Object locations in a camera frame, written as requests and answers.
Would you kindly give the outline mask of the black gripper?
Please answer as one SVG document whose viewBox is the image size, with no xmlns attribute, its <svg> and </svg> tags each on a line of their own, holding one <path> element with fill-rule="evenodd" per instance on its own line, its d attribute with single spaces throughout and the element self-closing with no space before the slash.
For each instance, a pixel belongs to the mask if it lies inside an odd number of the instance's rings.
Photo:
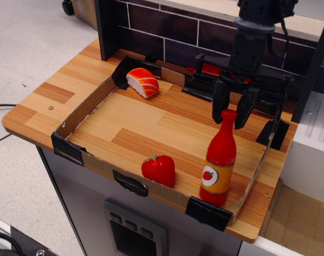
<svg viewBox="0 0 324 256">
<path fill-rule="evenodd" d="M 265 51 L 276 55 L 272 34 L 274 26 L 239 26 L 234 38 L 230 57 L 197 55 L 197 70 L 191 79 L 191 94 L 212 101 L 212 118 L 216 124 L 222 123 L 221 113 L 227 109 L 230 93 L 241 93 L 237 106 L 234 129 L 243 128 L 259 101 L 283 104 L 294 78 L 262 64 Z M 203 65 L 211 64 L 223 68 L 220 76 L 203 73 Z M 244 78 L 253 81 L 244 84 Z"/>
</svg>

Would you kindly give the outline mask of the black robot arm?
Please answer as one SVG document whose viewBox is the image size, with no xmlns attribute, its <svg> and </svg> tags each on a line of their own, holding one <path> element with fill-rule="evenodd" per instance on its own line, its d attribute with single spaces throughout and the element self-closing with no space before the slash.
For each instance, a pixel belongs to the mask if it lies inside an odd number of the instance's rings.
<svg viewBox="0 0 324 256">
<path fill-rule="evenodd" d="M 275 53 L 272 34 L 280 23 L 288 38 L 285 18 L 294 15 L 297 1 L 239 1 L 238 17 L 234 20 L 237 32 L 229 58 L 197 55 L 193 80 L 208 84 L 213 89 L 212 118 L 219 124 L 221 112 L 228 108 L 230 93 L 242 95 L 237 106 L 236 130 L 245 126 L 259 103 L 283 107 L 287 90 L 294 81 L 290 74 L 272 70 L 262 64 L 265 50 L 283 57 L 289 48 L 285 43 L 282 52 Z"/>
</svg>

